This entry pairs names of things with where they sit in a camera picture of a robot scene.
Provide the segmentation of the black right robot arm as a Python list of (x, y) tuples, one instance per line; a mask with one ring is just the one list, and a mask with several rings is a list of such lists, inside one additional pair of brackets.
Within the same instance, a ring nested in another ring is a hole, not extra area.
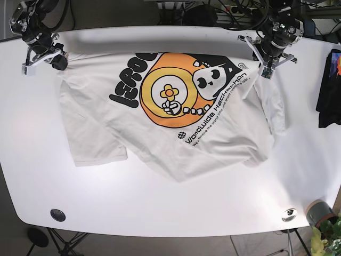
[(58, 1), (21, 1), (9, 21), (11, 32), (20, 35), (28, 45), (26, 60), (22, 64), (22, 74), (26, 76), (33, 75), (36, 66), (43, 62), (56, 70), (67, 68), (67, 53), (64, 45), (56, 42), (59, 39), (56, 31), (67, 15), (70, 1), (65, 2), (61, 18), (54, 27), (43, 23), (57, 5)]

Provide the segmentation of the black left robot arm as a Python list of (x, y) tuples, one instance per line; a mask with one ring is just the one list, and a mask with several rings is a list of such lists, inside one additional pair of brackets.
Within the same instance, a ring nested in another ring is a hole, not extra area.
[(250, 20), (249, 26), (242, 26), (226, 7), (216, 8), (210, 1), (203, 3), (202, 7), (208, 12), (208, 17), (213, 18), (217, 25), (216, 12), (222, 12), (229, 17), (229, 24), (224, 27), (229, 31), (253, 30), (257, 37), (239, 35), (238, 40), (246, 43), (253, 52), (253, 58), (260, 62), (259, 74), (261, 77), (271, 79), (275, 69), (286, 62), (297, 63), (297, 59), (285, 53), (285, 49), (298, 43), (304, 37), (304, 22), (298, 19), (293, 1), (251, 1), (254, 11), (248, 10), (243, 1), (234, 1), (237, 10), (242, 16)]

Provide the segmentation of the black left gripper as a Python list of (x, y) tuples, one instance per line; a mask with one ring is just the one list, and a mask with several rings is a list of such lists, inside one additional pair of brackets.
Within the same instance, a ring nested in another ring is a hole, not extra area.
[(297, 63), (297, 58), (285, 53), (285, 49), (296, 44), (304, 35), (302, 21), (291, 17), (269, 17), (261, 26), (264, 36), (252, 39), (239, 36), (253, 51), (253, 57), (260, 62), (259, 75), (271, 79), (275, 69), (287, 62)]

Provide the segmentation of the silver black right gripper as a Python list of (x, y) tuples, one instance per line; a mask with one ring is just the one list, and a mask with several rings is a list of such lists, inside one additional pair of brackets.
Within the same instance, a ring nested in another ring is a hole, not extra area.
[(46, 62), (52, 68), (64, 71), (68, 66), (68, 54), (64, 54), (62, 44), (53, 44), (58, 38), (57, 34), (52, 35), (63, 23), (61, 19), (55, 27), (45, 26), (39, 19), (11, 19), (11, 31), (21, 35), (22, 40), (28, 45), (26, 60), (21, 66), (21, 73), (26, 76), (33, 76), (38, 64)]

